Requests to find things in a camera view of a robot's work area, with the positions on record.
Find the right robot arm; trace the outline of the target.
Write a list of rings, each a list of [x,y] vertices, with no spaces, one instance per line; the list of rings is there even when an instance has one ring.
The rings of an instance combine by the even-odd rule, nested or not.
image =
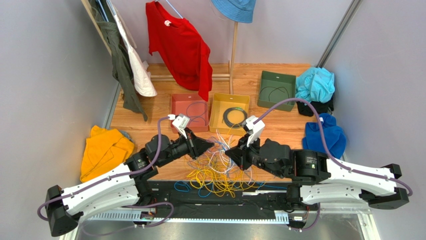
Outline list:
[[[320,203],[367,203],[379,210],[394,210],[409,203],[407,189],[397,187],[401,175],[397,164],[380,168],[333,161],[325,153],[292,150],[266,139],[248,143],[244,136],[225,151],[241,170],[255,166],[281,179],[291,180],[284,203],[289,208]]]

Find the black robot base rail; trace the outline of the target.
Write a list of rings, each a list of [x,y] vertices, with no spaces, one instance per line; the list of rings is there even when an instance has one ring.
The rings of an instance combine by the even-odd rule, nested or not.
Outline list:
[[[161,220],[206,223],[289,223],[301,227],[316,211],[367,212],[366,202],[323,202],[290,208],[284,203],[288,183],[262,184],[253,190],[212,193],[212,186],[195,189],[170,181],[147,181],[152,190],[147,203],[117,207],[90,218],[133,221],[137,225]]]

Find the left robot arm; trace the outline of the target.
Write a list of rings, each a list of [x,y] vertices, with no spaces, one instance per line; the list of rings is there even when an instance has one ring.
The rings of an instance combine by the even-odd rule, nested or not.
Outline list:
[[[196,136],[189,128],[169,140],[157,134],[139,152],[114,169],[73,187],[50,187],[45,203],[37,213],[45,209],[52,237],[59,237],[74,230],[84,220],[118,207],[146,204],[152,195],[148,180],[163,167],[185,155],[192,159],[202,156],[214,143]]]

